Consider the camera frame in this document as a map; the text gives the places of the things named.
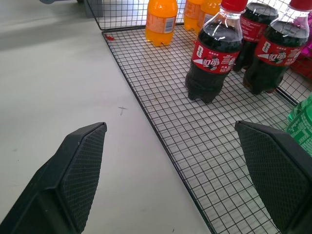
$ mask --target red object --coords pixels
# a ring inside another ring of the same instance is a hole
[[[222,53],[213,51],[205,45],[196,42],[192,62],[201,70],[215,74],[227,74],[231,71],[239,51]]]
[[[292,0],[289,5],[298,11],[312,11],[312,0]]]
[[[223,0],[221,6],[226,11],[240,13],[245,10],[247,2],[248,0]]]
[[[275,44],[262,36],[254,54],[258,59],[273,66],[290,66],[300,55],[303,46],[287,47]]]
[[[107,35],[107,34],[105,34],[105,38],[106,38],[106,39],[108,39],[108,40],[115,40],[115,38],[114,38],[114,37],[109,36],[109,35]]]
[[[298,74],[312,79],[312,59],[300,55],[298,60],[292,64],[292,69]]]

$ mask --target orange soda bottle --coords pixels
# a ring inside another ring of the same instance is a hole
[[[195,27],[198,34],[203,25],[220,11],[221,0],[204,0],[201,7]]]
[[[202,3],[203,0],[186,0],[184,8],[184,28],[187,31],[196,28]]]
[[[176,0],[150,0],[147,7],[145,36],[154,46],[169,45],[176,24]]]

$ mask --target black wire grid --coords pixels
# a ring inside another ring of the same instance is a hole
[[[293,104],[309,96],[311,84],[289,70],[278,92],[254,96],[242,85],[244,74],[231,72],[211,104],[191,101],[184,81],[196,35],[177,25],[169,46],[154,47],[145,39],[143,19],[107,16],[118,5],[112,2],[103,3],[97,23],[210,231],[279,233],[252,184],[234,124],[247,120],[284,130]],[[134,4],[126,2],[119,3],[122,9]]]
[[[102,17],[95,17],[99,28],[103,31],[137,29],[145,27],[147,5],[149,0],[89,0],[91,9],[103,10]],[[186,0],[177,0],[178,14],[176,23],[183,23],[183,12]]]

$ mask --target dark soda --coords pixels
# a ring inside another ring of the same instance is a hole
[[[262,91],[274,91],[308,41],[308,34],[306,28],[289,22],[277,21],[270,25],[255,50],[251,66],[245,72],[245,87],[255,95]]]
[[[252,63],[254,50],[267,26],[278,17],[278,11],[271,6],[257,2],[249,3],[241,15],[240,24],[243,30],[243,46],[233,71],[238,72]]]
[[[202,67],[202,69],[199,68],[201,64],[196,64],[193,59],[191,60],[185,86],[188,89],[189,99],[199,98],[205,103],[210,103],[220,93],[224,79],[232,69],[241,48],[242,36],[233,27],[211,23],[205,30],[200,30],[197,43],[199,43],[199,47],[208,49],[209,55],[203,57],[204,68]],[[218,59],[223,54],[229,58],[225,66],[222,66],[222,62]]]

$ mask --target white table surface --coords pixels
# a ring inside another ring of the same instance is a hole
[[[0,221],[64,137],[100,121],[108,132],[84,234],[209,233],[83,6],[1,0]]]

